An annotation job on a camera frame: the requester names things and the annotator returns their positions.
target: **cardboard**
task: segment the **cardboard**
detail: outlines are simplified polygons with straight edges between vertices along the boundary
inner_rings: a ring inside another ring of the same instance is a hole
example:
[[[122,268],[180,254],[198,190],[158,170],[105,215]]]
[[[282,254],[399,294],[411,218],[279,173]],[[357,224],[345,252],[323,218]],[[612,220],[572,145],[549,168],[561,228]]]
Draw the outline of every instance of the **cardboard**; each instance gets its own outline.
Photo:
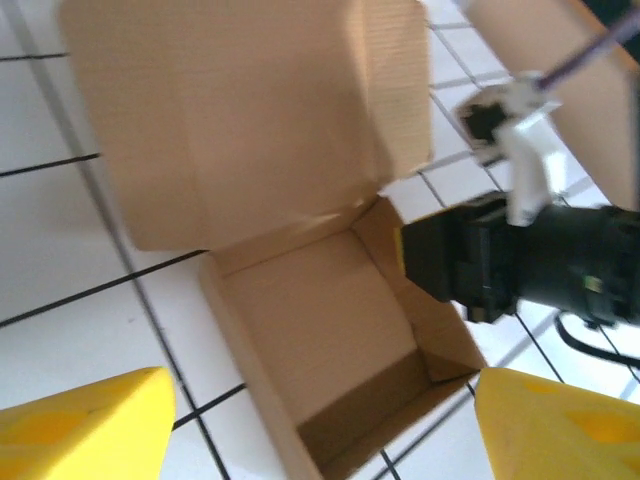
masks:
[[[430,159],[412,0],[67,0],[134,240],[203,290],[292,479],[344,479],[484,361],[402,275],[376,192]]]
[[[548,71],[604,26],[579,0],[475,0],[467,15],[511,71]],[[558,130],[589,175],[614,204],[638,205],[638,64],[622,47],[600,58],[556,93]]]

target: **box lid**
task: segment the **box lid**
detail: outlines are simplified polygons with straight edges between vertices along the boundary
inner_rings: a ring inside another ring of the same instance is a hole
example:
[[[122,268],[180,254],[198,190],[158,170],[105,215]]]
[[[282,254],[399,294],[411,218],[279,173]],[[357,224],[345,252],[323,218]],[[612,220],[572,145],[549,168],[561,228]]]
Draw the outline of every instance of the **box lid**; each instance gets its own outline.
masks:
[[[429,159],[414,0],[67,0],[61,23],[140,248],[326,230]]]

